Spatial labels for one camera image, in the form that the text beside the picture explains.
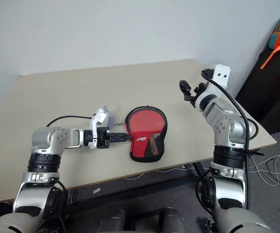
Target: red paddle cover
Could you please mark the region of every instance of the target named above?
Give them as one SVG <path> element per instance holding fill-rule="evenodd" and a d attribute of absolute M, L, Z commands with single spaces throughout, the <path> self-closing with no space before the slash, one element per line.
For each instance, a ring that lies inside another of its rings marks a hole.
<path fill-rule="evenodd" d="M 132 136 L 130 156 L 138 162 L 155 162 L 164 153 L 167 120 L 162 111 L 154 107 L 139 107 L 125 120 Z"/>

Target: cable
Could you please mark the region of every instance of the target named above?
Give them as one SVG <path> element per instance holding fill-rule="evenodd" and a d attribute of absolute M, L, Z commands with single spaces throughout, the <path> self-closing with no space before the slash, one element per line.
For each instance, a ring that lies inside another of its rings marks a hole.
<path fill-rule="evenodd" d="M 236 101 L 233 99 L 233 97 L 218 83 L 216 83 L 214 80 L 209 78 L 206 74 L 207 70 L 202 70 L 201 75 L 204 79 L 206 79 L 209 83 L 215 85 L 220 91 L 222 91 L 223 94 L 232 102 L 232 104 L 235 106 L 235 108 L 239 111 L 239 113 L 242 115 L 244 123 L 245 123 L 245 176 L 246 176 L 246 209 L 250 209 L 250 176 L 249 176 L 249 165 L 248 165 L 248 156 L 249 156 L 249 123 L 246 115 L 240 108 L 240 106 L 236 103 Z"/>
<path fill-rule="evenodd" d="M 275 158 L 275 157 L 278 157 L 278 156 L 280 157 L 280 154 L 274 155 L 274 156 L 272 156 L 272 157 L 270 157 L 270 158 L 268 158 L 268 159 L 266 159 L 266 160 L 264 160 L 264 161 L 262 161 L 262 162 L 260 162 L 260 163 L 258 163 L 258 164 L 256 164 L 256 165 L 254 165 L 254 166 L 250 166 L 249 168 L 253 168 L 253 167 L 257 166 L 257 165 L 263 164 L 263 163 L 265 163 L 266 161 L 271 160 L 272 158 Z"/>
<path fill-rule="evenodd" d="M 75 203 L 79 200 L 80 196 L 81 196 L 81 190 L 80 190 L 80 188 L 78 188 L 78 197 L 77 197 L 77 199 L 73 202 L 73 204 L 75 204 Z"/>
<path fill-rule="evenodd" d="M 254 138 L 258 135 L 258 133 L 259 133 L 259 126 L 258 126 L 258 124 L 257 124 L 254 120 L 252 120 L 252 119 L 250 119 L 250 118 L 247 118 L 247 120 L 250 121 L 250 122 L 255 126 L 255 128 L 256 128 L 255 134 L 252 135 L 252 136 L 249 138 L 249 140 L 251 140 L 251 139 L 254 139 Z"/>
<path fill-rule="evenodd" d="M 73 205 L 73 199 L 72 199 L 71 190 L 68 190 L 68 196 L 67 196 L 67 203 L 66 203 L 66 205 Z"/>
<path fill-rule="evenodd" d="M 131 178 L 131 179 L 129 179 L 129 178 L 125 178 L 125 177 L 124 177 L 124 179 L 125 179 L 125 180 L 128 180 L 128 181 L 133 181 L 133 180 L 136 180 L 136 179 L 140 178 L 140 177 L 143 176 L 143 175 L 144 175 L 144 173 L 142 173 L 141 175 L 139 175 L 139 176 L 136 177 L 136 178 Z"/>
<path fill-rule="evenodd" d="M 268 160 L 268 161 L 266 161 L 266 163 L 265 163 L 265 164 L 266 164 L 266 167 L 267 167 L 267 169 L 268 169 L 268 172 L 270 173 L 270 176 L 273 177 L 273 179 L 276 180 L 278 183 L 280 183 L 280 179 L 279 179 L 278 174 L 277 174 L 277 171 L 276 171 L 276 161 L 279 159 L 279 157 L 280 157 L 280 156 L 276 157 L 275 159 L 272 158 L 271 160 Z M 272 160 L 275 160 L 275 161 L 274 161 L 274 164 L 273 164 L 273 165 L 274 165 L 274 170 L 275 170 L 275 172 L 271 172 L 271 169 L 270 169 L 270 167 L 269 167 L 269 165 L 268 165 L 268 163 L 269 163 L 270 161 L 272 161 Z"/>
<path fill-rule="evenodd" d="M 198 194 L 198 185 L 199 185 L 199 183 L 201 182 L 201 180 L 202 180 L 208 173 L 209 173 L 209 170 L 207 170 L 207 171 L 198 179 L 198 181 L 196 182 L 195 193 L 196 193 L 196 198 L 197 198 L 198 202 L 201 204 L 201 206 L 204 208 L 204 210 L 206 210 L 211 216 L 213 216 L 213 213 L 211 212 L 211 210 L 209 210 L 209 209 L 204 205 L 204 203 L 202 202 L 202 200 L 200 199 L 199 194 Z"/>
<path fill-rule="evenodd" d="M 60 223 L 62 226 L 63 233 L 67 233 L 67 228 L 66 228 L 66 225 L 64 224 L 64 220 L 62 218 L 61 212 L 58 213 L 58 217 L 59 217 L 59 220 L 60 220 Z"/>
<path fill-rule="evenodd" d="M 257 164 L 256 164 L 256 162 L 254 161 L 253 158 L 252 158 L 252 160 L 253 160 L 252 163 L 254 163 L 254 165 L 255 165 L 255 167 L 256 167 L 256 169 L 257 169 L 257 173 L 258 173 L 259 177 L 261 178 L 261 180 L 262 180 L 264 183 L 266 183 L 266 184 L 269 185 L 269 186 L 279 186 L 279 187 L 280 187 L 280 184 L 276 184 L 276 182 L 275 182 L 274 180 L 272 180 L 269 176 L 267 176 L 263 171 L 259 170 L 259 168 L 258 168 L 258 166 L 257 166 Z M 270 181 L 272 181 L 273 183 L 275 183 L 275 185 L 269 184 L 268 182 L 266 182 L 266 181 L 264 180 L 264 178 L 261 176 L 260 172 L 261 172 L 264 176 L 266 176 Z"/>
<path fill-rule="evenodd" d="M 59 220 L 60 220 L 60 222 L 61 222 L 61 226 L 62 226 L 62 229 L 63 229 L 63 232 L 64 233 L 67 233 L 67 228 L 66 228 L 66 225 L 64 224 L 64 220 L 63 220 L 63 218 L 62 218 L 62 209 L 63 209 L 63 205 L 64 205 L 64 203 L 65 203 L 65 201 L 66 201 L 66 197 L 67 197 L 67 190 L 66 190 L 66 187 L 61 183 L 61 181 L 58 181 L 58 184 L 62 187 L 62 189 L 63 189 L 63 192 L 64 192 L 64 197 L 63 197 L 63 199 L 62 199 L 62 201 L 61 201 L 61 209 L 60 209 L 60 211 L 58 211 L 58 217 L 59 217 Z"/>
<path fill-rule="evenodd" d="M 263 172 L 266 172 L 266 173 L 270 173 L 269 171 L 267 171 L 267 170 L 262 170 L 262 169 L 259 169 L 259 171 L 263 171 Z"/>
<path fill-rule="evenodd" d="M 68 115 L 68 116 L 60 116 L 54 120 L 52 120 L 51 122 L 49 122 L 46 127 L 49 127 L 51 124 L 53 124 L 54 122 L 62 119 L 62 118 L 69 118 L 69 117 L 74 117 L 74 118 L 84 118 L 84 119 L 91 119 L 91 117 L 88 117 L 88 116 L 74 116 L 74 115 Z"/>
<path fill-rule="evenodd" d="M 188 170 L 191 170 L 191 169 L 195 169 L 194 167 L 189 167 L 189 166 L 187 166 L 187 167 L 188 167 L 188 169 L 172 168 L 172 169 L 167 170 L 167 171 L 155 171 L 155 172 L 167 173 L 167 172 L 170 172 L 170 171 L 173 171 L 173 170 L 188 171 Z"/>

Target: black cabinet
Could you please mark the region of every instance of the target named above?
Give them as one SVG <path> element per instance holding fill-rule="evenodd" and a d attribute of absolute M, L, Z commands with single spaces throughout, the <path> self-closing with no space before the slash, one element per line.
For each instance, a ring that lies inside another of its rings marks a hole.
<path fill-rule="evenodd" d="M 271 54 L 266 48 L 260 55 L 236 100 L 270 133 L 280 131 L 280 52 L 264 69 L 261 65 Z"/>

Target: white wall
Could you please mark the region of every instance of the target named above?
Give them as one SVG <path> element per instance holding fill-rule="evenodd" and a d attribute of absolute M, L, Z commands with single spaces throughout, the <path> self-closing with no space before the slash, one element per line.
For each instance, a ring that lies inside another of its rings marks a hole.
<path fill-rule="evenodd" d="M 230 66 L 235 95 L 279 17 L 280 0 L 0 0 L 0 100 L 19 74 L 186 58 Z"/>

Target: teal fabric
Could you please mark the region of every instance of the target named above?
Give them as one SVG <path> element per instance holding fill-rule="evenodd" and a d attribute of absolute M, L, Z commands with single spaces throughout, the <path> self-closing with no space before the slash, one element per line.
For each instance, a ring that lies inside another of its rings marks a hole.
<path fill-rule="evenodd" d="M 277 25 L 276 25 L 276 27 L 275 27 L 274 32 L 279 32 L 279 33 L 280 33 L 280 30 L 277 31 L 279 25 L 280 25 L 280 19 L 279 19 L 279 21 L 278 21 L 278 23 L 277 23 Z M 271 38 L 270 38 L 270 41 L 268 42 L 268 47 L 269 47 L 270 49 L 272 49 L 272 50 L 274 49 L 275 42 L 276 42 L 276 40 L 277 40 L 277 38 L 278 38 L 278 34 L 277 34 L 277 33 L 274 33 L 274 32 L 273 32 L 273 34 L 272 34 L 272 36 L 271 36 Z"/>
<path fill-rule="evenodd" d="M 270 38 L 270 42 L 268 42 L 268 47 L 270 49 L 274 49 L 274 45 L 275 45 L 275 41 L 277 40 L 278 35 L 277 34 L 273 34 Z"/>

